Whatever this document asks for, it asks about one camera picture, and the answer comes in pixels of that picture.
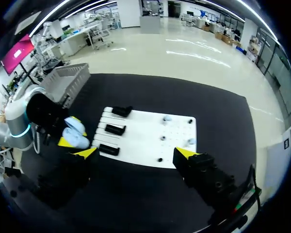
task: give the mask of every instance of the white floor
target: white floor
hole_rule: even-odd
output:
[[[264,185],[266,149],[281,141],[282,113],[276,97],[255,64],[238,50],[175,18],[162,19],[161,34],[141,34],[140,28],[112,31],[114,43],[93,51],[85,47],[69,57],[88,63],[91,73],[128,73],[189,80],[245,96],[257,143],[257,183]],[[266,190],[261,197],[265,199]]]

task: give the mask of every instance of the blue light ring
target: blue light ring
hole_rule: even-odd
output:
[[[15,137],[15,138],[22,137],[22,136],[24,136],[30,130],[30,127],[31,127],[31,124],[28,124],[28,127],[27,127],[27,129],[24,132],[22,132],[22,133],[20,133],[18,135],[11,134],[11,136],[12,137]]]

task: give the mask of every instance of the door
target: door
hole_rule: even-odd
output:
[[[180,2],[168,1],[168,16],[169,17],[180,17],[181,5]]]

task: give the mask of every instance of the black hole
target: black hole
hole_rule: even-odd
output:
[[[222,184],[221,184],[221,182],[216,182],[216,183],[215,183],[215,186],[216,186],[217,188],[220,188],[220,187],[222,187]]]

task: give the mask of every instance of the ceiling light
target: ceiling light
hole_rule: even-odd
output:
[[[105,5],[108,5],[108,4],[111,4],[111,3],[115,3],[115,2],[117,2],[117,1],[110,1],[110,2],[107,2],[107,3],[101,4],[99,6],[94,6],[94,7],[90,8],[90,9],[86,10],[85,12],[88,12],[88,11],[94,10],[96,8],[99,8],[101,6],[105,6]]]
[[[241,0],[236,0],[237,2],[239,2],[240,4],[242,4],[245,8],[247,8],[251,13],[253,13],[263,24],[264,26],[270,31],[270,33],[272,34],[272,36],[274,37],[275,40],[278,40],[278,38],[276,37],[275,33],[272,31],[272,29],[265,23],[265,21],[257,14],[257,12],[255,12],[250,6],[248,6],[246,3],[244,3]]]
[[[95,5],[95,4],[100,3],[100,2],[102,2],[102,1],[105,1],[105,0],[99,0],[99,1],[96,1],[96,2],[94,2],[94,3],[88,4],[87,6],[84,6],[84,7],[80,8],[80,9],[76,10],[75,12],[69,14],[69,15],[66,16],[65,18],[69,18],[70,16],[73,16],[73,15],[76,14],[77,12],[80,12],[80,11],[86,9],[87,7],[90,7],[90,6],[92,6],[92,5]]]
[[[226,8],[224,8],[224,7],[222,7],[222,6],[219,6],[218,4],[215,4],[215,3],[211,2],[211,1],[207,1],[207,0],[202,0],[202,1],[204,1],[204,2],[206,2],[206,3],[208,3],[208,4],[212,4],[212,5],[214,5],[214,6],[218,7],[218,8],[220,8],[220,9],[222,9],[222,10],[224,10],[224,11],[227,11],[227,12],[230,13],[231,15],[235,16],[236,18],[238,18],[239,20],[241,20],[242,22],[244,22],[244,20],[243,20],[240,16],[238,16],[237,14],[235,14],[235,13],[229,11],[228,9],[226,9]]]
[[[29,37],[32,37],[33,34],[39,29],[39,27],[52,15],[54,14],[59,8],[61,8],[63,5],[68,3],[70,0],[64,0],[62,1],[58,6],[56,6],[51,12],[49,12],[39,23],[38,25],[32,30],[32,32],[29,34]]]

